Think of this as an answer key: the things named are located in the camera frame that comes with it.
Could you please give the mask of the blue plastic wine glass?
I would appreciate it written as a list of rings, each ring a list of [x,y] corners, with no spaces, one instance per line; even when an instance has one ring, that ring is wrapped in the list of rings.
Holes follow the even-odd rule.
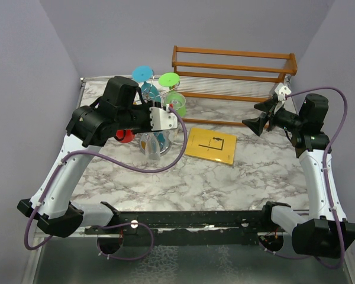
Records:
[[[146,101],[161,102],[158,89],[154,86],[154,71],[150,66],[136,67],[132,72],[133,80],[142,83],[141,94]]]

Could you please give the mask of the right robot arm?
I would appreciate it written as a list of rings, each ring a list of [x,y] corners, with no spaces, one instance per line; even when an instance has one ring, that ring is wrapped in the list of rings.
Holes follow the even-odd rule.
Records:
[[[286,110],[277,95],[259,102],[255,119],[243,120],[256,135],[281,128],[295,148],[302,167],[309,198],[308,218],[290,205],[267,202],[260,225],[266,231],[277,227],[291,236],[297,254],[339,259],[355,240],[355,223],[348,222],[337,196],[332,174],[331,140],[321,130],[328,112],[328,99],[309,93],[298,112]]]

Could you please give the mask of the clear small glass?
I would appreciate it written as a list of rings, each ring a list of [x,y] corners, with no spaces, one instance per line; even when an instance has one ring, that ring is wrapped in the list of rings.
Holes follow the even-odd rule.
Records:
[[[140,137],[139,148],[148,162],[159,162],[172,148],[172,130],[144,133]]]

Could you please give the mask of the green plastic wine glass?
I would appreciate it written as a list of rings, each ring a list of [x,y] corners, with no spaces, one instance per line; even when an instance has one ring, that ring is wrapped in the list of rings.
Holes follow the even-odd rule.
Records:
[[[159,77],[158,83],[168,90],[163,91],[160,97],[166,105],[172,105],[173,109],[183,118],[186,115],[186,99],[176,91],[180,84],[180,76],[177,73],[169,72]]]

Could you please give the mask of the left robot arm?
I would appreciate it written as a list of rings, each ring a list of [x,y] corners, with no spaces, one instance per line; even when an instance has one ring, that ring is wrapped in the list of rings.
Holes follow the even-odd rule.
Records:
[[[56,237],[68,237],[88,226],[100,227],[108,234],[117,230],[119,219],[112,206],[74,203],[71,197],[91,160],[103,156],[100,150],[109,139],[120,141],[126,132],[159,132],[176,126],[176,116],[165,106],[145,100],[135,104],[140,94],[137,82],[115,76],[95,101],[74,110],[45,181],[31,198],[17,205],[29,222],[36,221],[42,232]]]

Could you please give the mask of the clear champagne flute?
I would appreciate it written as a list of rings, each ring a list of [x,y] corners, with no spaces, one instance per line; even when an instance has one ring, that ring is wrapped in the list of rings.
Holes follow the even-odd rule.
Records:
[[[185,97],[181,93],[178,93],[178,92],[171,92],[171,93],[167,94],[164,101],[167,105],[172,104],[172,106],[175,110],[184,109],[185,104],[186,104]]]

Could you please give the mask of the red plastic wine glass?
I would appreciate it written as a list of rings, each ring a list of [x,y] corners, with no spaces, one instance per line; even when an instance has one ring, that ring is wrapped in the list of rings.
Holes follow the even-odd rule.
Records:
[[[118,130],[114,138],[118,142],[126,144],[134,140],[135,134],[131,130]]]

